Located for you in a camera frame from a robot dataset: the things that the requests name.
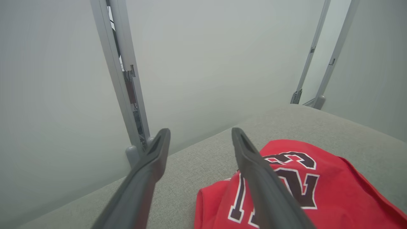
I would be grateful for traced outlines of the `slim grey frame post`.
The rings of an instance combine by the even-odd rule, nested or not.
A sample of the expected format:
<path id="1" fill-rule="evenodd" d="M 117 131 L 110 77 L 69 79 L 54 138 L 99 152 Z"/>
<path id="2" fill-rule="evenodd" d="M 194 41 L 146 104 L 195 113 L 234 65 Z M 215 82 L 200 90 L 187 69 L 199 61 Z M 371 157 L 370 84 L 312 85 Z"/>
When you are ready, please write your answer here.
<path id="1" fill-rule="evenodd" d="M 299 102 L 300 102 L 301 94 L 303 92 L 302 87 L 303 87 L 304 81 L 305 81 L 305 79 L 307 77 L 307 73 L 308 73 L 308 70 L 310 68 L 311 61 L 313 59 L 314 52 L 316 50 L 317 43 L 318 43 L 320 35 L 321 35 L 321 31 L 322 31 L 322 28 L 323 28 L 323 25 L 324 25 L 324 22 L 325 22 L 327 13 L 328 13 L 330 3 L 331 3 L 331 0 L 324 0 L 324 6 L 323 6 L 322 12 L 320 14 L 320 18 L 319 18 L 319 21 L 318 21 L 318 24 L 317 24 L 317 28 L 316 28 L 316 31 L 315 31 L 315 34 L 314 34 L 314 38 L 312 40 L 311 47 L 309 49 L 307 59 L 306 59 L 306 62 L 304 64 L 304 68 L 303 68 L 303 71 L 301 73 L 301 77 L 300 77 L 298 86 L 296 88 L 296 91 L 292 95 L 290 103 L 299 104 Z"/>

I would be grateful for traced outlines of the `grey frame post round foot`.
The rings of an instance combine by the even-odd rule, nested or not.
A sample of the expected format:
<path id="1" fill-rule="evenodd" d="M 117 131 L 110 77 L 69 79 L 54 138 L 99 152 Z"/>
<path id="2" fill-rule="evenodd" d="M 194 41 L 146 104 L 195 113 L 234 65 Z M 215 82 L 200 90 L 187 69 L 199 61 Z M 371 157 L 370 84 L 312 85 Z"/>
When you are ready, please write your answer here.
<path id="1" fill-rule="evenodd" d="M 331 0 L 328 13 L 302 87 L 300 104 L 321 110 L 324 93 L 340 57 L 360 0 Z"/>

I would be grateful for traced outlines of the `red shorts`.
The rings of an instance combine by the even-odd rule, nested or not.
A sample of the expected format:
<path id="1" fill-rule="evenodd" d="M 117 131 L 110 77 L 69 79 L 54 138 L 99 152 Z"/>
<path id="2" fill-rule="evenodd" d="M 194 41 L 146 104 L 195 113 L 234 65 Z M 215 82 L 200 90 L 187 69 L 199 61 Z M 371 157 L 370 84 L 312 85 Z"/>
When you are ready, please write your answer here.
<path id="1" fill-rule="evenodd" d="M 407 229 L 407 215 L 345 158 L 286 139 L 270 141 L 259 153 L 317 229 Z M 199 190 L 194 229 L 259 229 L 239 171 Z"/>

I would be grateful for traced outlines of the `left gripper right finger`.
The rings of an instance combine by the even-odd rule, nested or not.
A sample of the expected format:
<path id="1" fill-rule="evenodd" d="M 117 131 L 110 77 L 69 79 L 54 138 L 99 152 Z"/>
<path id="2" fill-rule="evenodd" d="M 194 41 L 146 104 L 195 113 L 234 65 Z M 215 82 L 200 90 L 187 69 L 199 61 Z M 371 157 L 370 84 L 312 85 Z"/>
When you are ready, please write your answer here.
<path id="1" fill-rule="evenodd" d="M 238 169 L 248 182 L 260 229 L 315 229 L 241 128 L 231 131 Z"/>

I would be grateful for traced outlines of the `grey double partition post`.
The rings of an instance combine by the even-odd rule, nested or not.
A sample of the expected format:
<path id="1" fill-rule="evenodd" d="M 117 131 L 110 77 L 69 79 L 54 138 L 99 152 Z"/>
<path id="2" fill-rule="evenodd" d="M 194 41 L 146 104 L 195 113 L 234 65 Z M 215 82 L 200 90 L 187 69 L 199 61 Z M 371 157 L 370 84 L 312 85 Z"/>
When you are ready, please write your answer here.
<path id="1" fill-rule="evenodd" d="M 152 142 L 141 90 L 126 0 L 90 0 L 108 71 L 131 145 L 125 150 L 131 166 Z"/>

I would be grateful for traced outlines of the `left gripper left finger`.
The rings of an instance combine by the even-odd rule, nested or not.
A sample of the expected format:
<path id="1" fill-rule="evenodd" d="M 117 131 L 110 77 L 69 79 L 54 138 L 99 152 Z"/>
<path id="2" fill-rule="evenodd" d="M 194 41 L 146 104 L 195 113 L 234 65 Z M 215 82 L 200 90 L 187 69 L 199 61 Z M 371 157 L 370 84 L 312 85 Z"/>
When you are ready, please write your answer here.
<path id="1" fill-rule="evenodd" d="M 146 229 L 156 183 L 168 158 L 171 133 L 161 129 L 118 187 L 92 229 Z"/>

